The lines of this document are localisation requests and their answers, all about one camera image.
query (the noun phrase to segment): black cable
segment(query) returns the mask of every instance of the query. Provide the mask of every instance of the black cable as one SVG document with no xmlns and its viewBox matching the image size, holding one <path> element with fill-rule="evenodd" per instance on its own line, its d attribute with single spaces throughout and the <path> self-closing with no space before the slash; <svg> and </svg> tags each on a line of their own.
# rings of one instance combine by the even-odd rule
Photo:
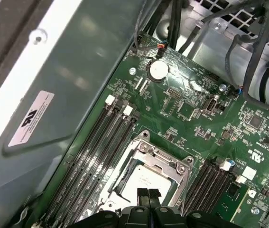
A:
<svg viewBox="0 0 269 228">
<path fill-rule="evenodd" d="M 157 48 L 158 46 L 157 45 L 153 45 L 153 46 L 148 46 L 148 47 L 140 47 L 139 46 L 139 41 L 138 41 L 138 37 L 139 37 L 139 26 L 140 26 L 140 21 L 141 21 L 141 18 L 142 18 L 142 15 L 143 15 L 143 12 L 144 12 L 144 9 L 145 9 L 145 6 L 146 6 L 146 3 L 147 3 L 148 0 L 144 0 L 143 2 L 143 5 L 142 5 L 142 8 L 140 9 L 139 11 L 139 15 L 138 15 L 138 18 L 136 20 L 136 23 L 135 23 L 135 29 L 134 29 L 134 37 L 133 37 L 133 40 L 134 40 L 134 48 L 133 48 L 133 52 L 137 52 L 138 50 L 150 50 L 150 49 L 155 49 Z"/>
<path fill-rule="evenodd" d="M 266 85 L 269 79 L 269 62 L 266 64 L 266 70 L 262 76 L 259 88 L 260 101 L 266 103 Z"/>
<path fill-rule="evenodd" d="M 168 44 L 176 49 L 176 43 L 180 32 L 183 0 L 173 0 L 171 18 L 168 31 Z"/>
<path fill-rule="evenodd" d="M 230 83 L 233 85 L 234 88 L 238 89 L 239 86 L 238 84 L 235 82 L 233 76 L 232 76 L 232 72 L 231 72 L 231 67 L 230 67 L 230 56 L 231 56 L 231 53 L 233 51 L 233 49 L 238 45 L 238 44 L 241 44 L 241 43 L 253 43 L 253 42 L 256 42 L 256 38 L 254 39 L 250 39 L 250 36 L 247 36 L 247 35 L 244 35 L 244 36 L 240 36 L 240 35 L 235 35 L 233 40 L 232 40 L 232 43 L 226 53 L 226 56 L 225 56 L 225 70 L 226 70 L 226 73 L 227 73 L 227 76 L 229 78 L 229 81 Z"/>
<path fill-rule="evenodd" d="M 149 35 L 153 35 L 155 29 L 158 26 L 158 23 L 160 22 L 160 20 L 162 19 L 164 13 L 166 12 L 169 4 L 170 4 L 171 0 L 162 0 L 160 5 L 158 6 L 157 10 L 154 12 L 153 16 L 150 19 L 150 29 L 148 34 Z"/>
<path fill-rule="evenodd" d="M 250 88 L 252 79 L 254 77 L 254 73 L 258 67 L 264 47 L 269 38 L 269 0 L 264 2 L 263 7 L 265 8 L 265 15 L 263 18 L 264 23 L 262 24 L 260 28 L 257 41 L 254 43 L 252 56 L 248 63 L 247 70 L 245 73 L 244 83 L 243 83 L 243 98 L 247 102 L 253 103 L 254 105 L 260 108 L 269 109 L 269 104 L 265 104 L 249 95 L 249 88 Z"/>
<path fill-rule="evenodd" d="M 260 82 L 259 96 L 260 96 L 260 101 L 263 103 L 266 103 L 265 93 L 266 93 L 266 85 L 267 85 L 268 79 L 269 79 L 269 68 L 266 69 Z"/>
<path fill-rule="evenodd" d="M 219 17 L 223 17 L 225 15 L 231 14 L 231 13 L 235 13 L 238 12 L 239 10 L 246 10 L 246 9 L 250 9 L 252 7 L 257 7 L 261 4 L 263 4 L 264 0 L 251 0 L 251 1 L 246 1 L 243 3 L 240 3 L 238 5 L 235 6 L 230 6 L 226 9 L 223 9 L 219 12 L 213 13 L 212 15 L 204 18 L 202 20 L 203 23 L 207 23 L 209 21 L 211 21 L 214 18 L 219 18 Z M 192 43 L 192 41 L 194 40 L 194 38 L 197 36 L 197 34 L 199 33 L 200 28 L 198 26 L 196 26 L 194 28 L 194 30 L 191 32 L 190 36 L 188 37 L 188 39 L 186 40 L 186 42 L 182 45 L 182 47 L 179 49 L 179 53 L 183 53 L 188 47 L 189 45 Z"/>
</svg>

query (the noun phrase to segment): sticker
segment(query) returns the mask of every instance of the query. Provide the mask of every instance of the sticker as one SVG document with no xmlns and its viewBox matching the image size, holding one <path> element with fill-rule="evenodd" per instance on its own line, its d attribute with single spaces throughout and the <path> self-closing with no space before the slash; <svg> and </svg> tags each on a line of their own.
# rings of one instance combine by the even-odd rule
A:
<svg viewBox="0 0 269 228">
<path fill-rule="evenodd" d="M 54 94 L 47 91 L 39 92 L 25 118 L 21 121 L 18 129 L 8 144 L 8 147 L 28 142 L 53 97 Z"/>
<path fill-rule="evenodd" d="M 243 171 L 243 176 L 246 177 L 247 179 L 251 180 L 254 178 L 254 176 L 256 175 L 257 171 L 250 168 L 249 166 L 246 166 L 246 168 Z"/>
</svg>

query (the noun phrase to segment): chip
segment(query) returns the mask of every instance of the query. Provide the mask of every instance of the chip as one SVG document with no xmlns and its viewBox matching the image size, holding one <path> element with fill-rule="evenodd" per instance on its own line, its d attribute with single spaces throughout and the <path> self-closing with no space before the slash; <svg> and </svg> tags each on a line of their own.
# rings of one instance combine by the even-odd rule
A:
<svg viewBox="0 0 269 228">
<path fill-rule="evenodd" d="M 262 188 L 262 190 L 261 190 L 261 194 L 262 194 L 262 195 L 264 195 L 264 196 L 265 196 L 267 192 L 268 192 L 268 191 L 267 191 L 267 189 Z"/>
<path fill-rule="evenodd" d="M 258 129 L 261 126 L 261 123 L 262 123 L 262 118 L 257 115 L 254 115 L 249 122 L 249 124 L 256 129 Z"/>
<path fill-rule="evenodd" d="M 222 138 L 223 139 L 229 139 L 230 137 L 230 133 L 228 131 L 224 131 L 223 134 L 222 134 Z"/>
<path fill-rule="evenodd" d="M 238 185 L 232 183 L 228 189 L 228 195 L 230 195 L 231 197 L 234 197 L 239 188 L 240 187 Z"/>
</svg>

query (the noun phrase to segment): screw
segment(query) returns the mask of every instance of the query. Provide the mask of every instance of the screw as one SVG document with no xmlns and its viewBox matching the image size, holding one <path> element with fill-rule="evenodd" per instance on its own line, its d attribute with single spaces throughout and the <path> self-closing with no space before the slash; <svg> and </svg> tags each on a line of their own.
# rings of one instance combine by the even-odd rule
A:
<svg viewBox="0 0 269 228">
<path fill-rule="evenodd" d="M 221 23 L 217 23 L 215 25 L 215 30 L 219 30 L 221 27 L 222 27 L 222 24 Z"/>
<path fill-rule="evenodd" d="M 47 33 L 43 29 L 33 30 L 29 35 L 29 41 L 34 45 L 45 43 L 47 41 Z"/>
<path fill-rule="evenodd" d="M 178 168 L 179 172 L 185 172 L 185 167 L 180 165 Z"/>
<path fill-rule="evenodd" d="M 220 85 L 219 85 L 219 90 L 220 90 L 221 92 L 225 92 L 226 89 L 227 89 L 227 85 L 225 85 L 225 84 L 220 84 Z"/>
<path fill-rule="evenodd" d="M 166 212 L 168 212 L 168 209 L 167 208 L 160 208 L 159 211 L 163 212 L 163 213 L 166 213 Z"/>
<path fill-rule="evenodd" d="M 199 213 L 193 213 L 192 216 L 197 218 L 197 219 L 200 219 L 202 217 L 202 215 Z"/>
<path fill-rule="evenodd" d="M 142 208 L 137 208 L 136 212 L 143 212 L 144 210 Z"/>
<path fill-rule="evenodd" d="M 135 74 L 136 74 L 136 68 L 131 67 L 131 68 L 129 69 L 129 74 L 131 74 L 131 75 L 135 75 Z"/>
<path fill-rule="evenodd" d="M 260 213 L 260 209 L 257 208 L 257 207 L 252 207 L 252 208 L 251 208 L 251 212 L 252 212 L 252 214 L 254 214 L 254 215 L 258 215 L 258 214 Z"/>
<path fill-rule="evenodd" d="M 148 146 L 147 146 L 146 144 L 143 143 L 139 148 L 140 148 L 141 151 L 144 152 L 144 151 L 147 150 Z"/>
</svg>

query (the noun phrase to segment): motherboard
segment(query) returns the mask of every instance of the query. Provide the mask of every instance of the motherboard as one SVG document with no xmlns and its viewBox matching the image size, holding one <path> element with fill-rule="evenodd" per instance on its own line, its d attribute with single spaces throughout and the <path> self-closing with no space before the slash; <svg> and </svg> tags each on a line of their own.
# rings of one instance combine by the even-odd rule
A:
<svg viewBox="0 0 269 228">
<path fill-rule="evenodd" d="M 269 227 L 269 110 L 170 48 L 160 57 L 130 49 L 27 225 L 65 228 L 100 210 L 120 213 L 137 188 L 159 189 L 162 205 L 182 215 Z"/>
</svg>

